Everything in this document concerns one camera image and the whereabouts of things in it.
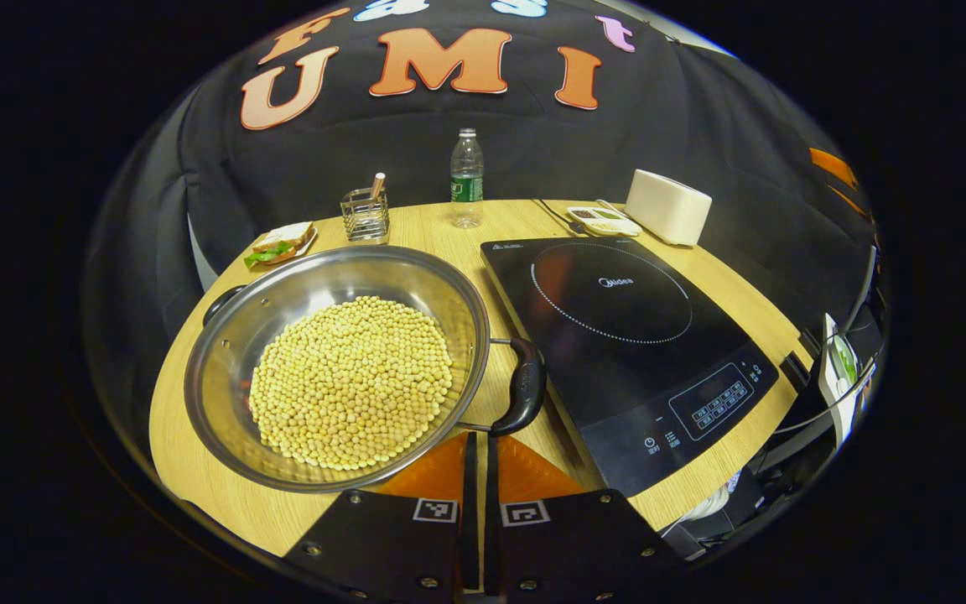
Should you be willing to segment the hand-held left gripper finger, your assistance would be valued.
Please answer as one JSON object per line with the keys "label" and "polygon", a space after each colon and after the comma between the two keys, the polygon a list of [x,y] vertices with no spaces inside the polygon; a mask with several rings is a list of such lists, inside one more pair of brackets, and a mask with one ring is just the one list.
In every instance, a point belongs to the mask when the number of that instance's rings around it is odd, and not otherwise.
{"label": "hand-held left gripper finger", "polygon": [[354,603],[459,603],[479,585],[476,447],[460,433],[382,486],[338,494],[284,561]]}
{"label": "hand-held left gripper finger", "polygon": [[502,603],[657,603],[685,560],[620,491],[511,436],[487,441],[484,589]]}

